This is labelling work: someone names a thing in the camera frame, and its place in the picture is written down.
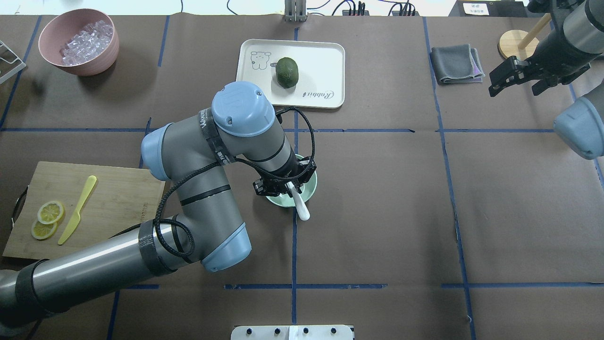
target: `white handle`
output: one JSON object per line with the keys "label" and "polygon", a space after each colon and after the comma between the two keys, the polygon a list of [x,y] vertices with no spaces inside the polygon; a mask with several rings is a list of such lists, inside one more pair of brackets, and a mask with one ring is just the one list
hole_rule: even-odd
{"label": "white handle", "polygon": [[304,204],[302,197],[300,197],[300,194],[296,190],[296,187],[292,182],[287,182],[285,185],[288,187],[289,192],[292,193],[294,203],[296,204],[296,210],[298,211],[298,216],[301,220],[307,221],[310,218],[310,212],[308,211],[306,204]]}

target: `pink bowl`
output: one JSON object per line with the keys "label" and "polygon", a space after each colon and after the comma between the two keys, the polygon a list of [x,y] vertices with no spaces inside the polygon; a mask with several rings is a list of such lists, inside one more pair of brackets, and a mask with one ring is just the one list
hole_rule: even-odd
{"label": "pink bowl", "polygon": [[[78,34],[87,24],[104,20],[114,28],[109,46],[97,57],[79,65],[65,66],[61,56],[61,48],[74,35]],[[76,76],[92,76],[107,70],[115,60],[120,50],[120,38],[113,20],[103,12],[92,9],[73,10],[59,15],[51,20],[40,34],[38,49],[42,57],[61,70]]]}

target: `wooden stand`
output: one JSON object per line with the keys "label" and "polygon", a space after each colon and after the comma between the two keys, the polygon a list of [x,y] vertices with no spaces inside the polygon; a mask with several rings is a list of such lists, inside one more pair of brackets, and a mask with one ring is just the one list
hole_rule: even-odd
{"label": "wooden stand", "polygon": [[539,40],[535,37],[550,20],[551,14],[546,13],[528,33],[522,30],[511,30],[503,33],[499,39],[499,54],[501,54],[503,59],[517,56],[518,59],[524,60],[532,56],[535,53],[537,44],[539,44]]}

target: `bowl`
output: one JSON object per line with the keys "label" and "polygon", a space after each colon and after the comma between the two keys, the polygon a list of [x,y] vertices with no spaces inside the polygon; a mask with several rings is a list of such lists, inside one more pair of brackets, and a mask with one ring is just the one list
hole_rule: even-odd
{"label": "bowl", "polygon": [[[302,159],[302,156],[300,155],[296,155],[296,157],[298,159]],[[310,176],[310,180],[305,183],[302,184],[302,186],[300,186],[300,189],[302,190],[302,193],[300,194],[300,197],[302,198],[303,201],[308,201],[313,194],[316,191],[316,185],[317,185],[317,179],[316,179],[316,171],[312,174],[312,176]],[[284,208],[291,208],[291,207],[295,207],[296,204],[294,203],[294,199],[292,197],[290,197],[288,194],[281,194],[279,196],[273,197],[273,196],[266,196],[266,199],[268,199],[272,204],[278,205],[280,207],[284,207]]]}
{"label": "bowl", "polygon": [[[114,29],[113,36],[107,48],[95,58],[82,64],[73,66],[63,65],[61,48],[74,35],[78,34],[84,26],[100,20],[110,24]],[[117,35],[113,20],[107,14],[90,8],[84,8],[63,13],[51,20],[40,34],[38,49],[47,62],[67,73],[75,74],[76,76],[93,76],[107,70],[113,65],[120,50],[120,38]]]}

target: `green bowl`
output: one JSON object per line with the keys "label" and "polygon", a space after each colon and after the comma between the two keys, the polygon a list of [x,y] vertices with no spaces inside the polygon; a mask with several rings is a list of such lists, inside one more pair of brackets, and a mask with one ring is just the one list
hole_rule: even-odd
{"label": "green bowl", "polygon": [[[298,159],[303,158],[300,155],[296,155],[296,157],[298,157]],[[300,187],[300,189],[302,189],[302,194],[300,194],[300,196],[302,197],[303,201],[306,202],[313,196],[313,194],[316,191],[316,184],[317,184],[317,180],[316,180],[316,171],[315,171],[312,174],[312,176],[310,176],[310,180]],[[296,206],[296,204],[294,203],[294,199],[291,198],[288,194],[281,194],[276,197],[266,196],[266,199],[268,199],[271,203],[284,207],[284,208],[291,208],[291,207]]]}

